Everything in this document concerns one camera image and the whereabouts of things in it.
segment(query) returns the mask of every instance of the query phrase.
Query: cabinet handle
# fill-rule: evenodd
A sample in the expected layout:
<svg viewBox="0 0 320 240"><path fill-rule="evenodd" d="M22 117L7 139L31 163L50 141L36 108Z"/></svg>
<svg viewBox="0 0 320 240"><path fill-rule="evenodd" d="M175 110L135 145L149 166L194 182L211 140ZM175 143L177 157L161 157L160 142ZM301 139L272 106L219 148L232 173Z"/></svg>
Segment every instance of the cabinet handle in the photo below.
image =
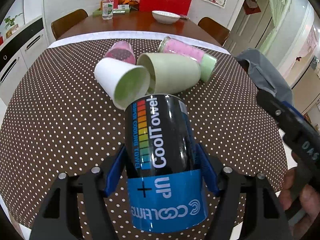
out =
<svg viewBox="0 0 320 240"><path fill-rule="evenodd" d="M27 48L25 49L25 51L27 51L28 49L30 49L37 41L39 41L39 39L43 36L43 34L39 35L38 37L36 37L33 41L31 41Z"/></svg>
<svg viewBox="0 0 320 240"><path fill-rule="evenodd" d="M0 79L0 84L5 80L5 78L7 77L7 75L9 74L9 72L12 70L12 68L14 67L14 65L18 62L18 60L20 59L20 57L18 57L17 59L15 59L11 65L7 68L7 70L5 71L5 73L3 74L2 78Z"/></svg>

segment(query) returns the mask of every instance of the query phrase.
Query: pink polka dot cup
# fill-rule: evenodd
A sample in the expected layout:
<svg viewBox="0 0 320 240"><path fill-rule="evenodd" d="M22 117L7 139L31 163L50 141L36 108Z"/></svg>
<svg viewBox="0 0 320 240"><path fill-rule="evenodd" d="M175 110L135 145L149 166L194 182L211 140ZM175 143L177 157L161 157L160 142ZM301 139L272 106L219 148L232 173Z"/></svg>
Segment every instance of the pink polka dot cup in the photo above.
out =
<svg viewBox="0 0 320 240"><path fill-rule="evenodd" d="M130 64L136 64L136 58L134 56L131 44L126 41L117 41L107 51L104 57L111 57L117 60L124 61Z"/></svg>

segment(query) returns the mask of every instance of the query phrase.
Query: door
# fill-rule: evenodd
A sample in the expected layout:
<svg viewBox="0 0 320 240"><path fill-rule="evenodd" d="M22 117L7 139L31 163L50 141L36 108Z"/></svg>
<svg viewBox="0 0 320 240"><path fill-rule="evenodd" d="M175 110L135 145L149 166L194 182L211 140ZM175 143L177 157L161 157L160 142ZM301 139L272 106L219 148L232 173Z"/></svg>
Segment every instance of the door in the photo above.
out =
<svg viewBox="0 0 320 240"><path fill-rule="evenodd" d="M27 71L26 63L20 50L18 50L0 72L0 98L7 106Z"/></svg>
<svg viewBox="0 0 320 240"><path fill-rule="evenodd" d="M21 47L23 59L30 68L42 52L48 47L44 36L44 30L39 31L28 42Z"/></svg>
<svg viewBox="0 0 320 240"><path fill-rule="evenodd" d="M292 92L294 107L305 114L320 96L320 79L311 67L307 69Z"/></svg>
<svg viewBox="0 0 320 240"><path fill-rule="evenodd" d="M232 55L237 56L247 48L256 48L273 29L269 0L256 0L261 12L246 15L241 8L238 18L223 46Z"/></svg>

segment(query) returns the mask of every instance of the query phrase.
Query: white bowl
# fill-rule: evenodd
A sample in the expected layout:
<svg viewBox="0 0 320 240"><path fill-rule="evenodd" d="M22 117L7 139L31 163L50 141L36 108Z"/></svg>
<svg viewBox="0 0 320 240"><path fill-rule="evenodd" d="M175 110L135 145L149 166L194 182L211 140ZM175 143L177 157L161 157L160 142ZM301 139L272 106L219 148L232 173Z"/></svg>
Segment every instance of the white bowl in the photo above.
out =
<svg viewBox="0 0 320 240"><path fill-rule="evenodd" d="M152 11L152 16L160 23L172 24L180 19L180 15L164 11Z"/></svg>

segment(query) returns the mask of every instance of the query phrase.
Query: color gradient bar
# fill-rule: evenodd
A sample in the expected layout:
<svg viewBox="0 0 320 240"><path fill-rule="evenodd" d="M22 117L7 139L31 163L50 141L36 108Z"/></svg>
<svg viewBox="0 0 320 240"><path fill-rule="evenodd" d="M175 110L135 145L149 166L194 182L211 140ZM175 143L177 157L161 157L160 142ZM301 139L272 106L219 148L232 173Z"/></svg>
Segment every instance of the color gradient bar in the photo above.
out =
<svg viewBox="0 0 320 240"><path fill-rule="evenodd" d="M147 170L151 168L151 155L148 141L149 135L145 100L137 102L137 116L141 169Z"/></svg>

